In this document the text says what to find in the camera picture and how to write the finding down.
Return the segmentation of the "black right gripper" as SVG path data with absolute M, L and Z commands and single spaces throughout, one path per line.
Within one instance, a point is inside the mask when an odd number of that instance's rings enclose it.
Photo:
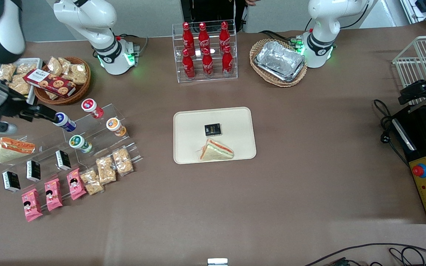
M 18 117 L 28 122 L 34 119 L 45 119 L 50 122 L 57 122 L 57 112 L 45 105 L 32 106 L 32 112 L 29 111 L 32 105 L 27 103 L 27 99 L 20 93 L 10 93 L 7 99 L 0 106 L 0 116 Z

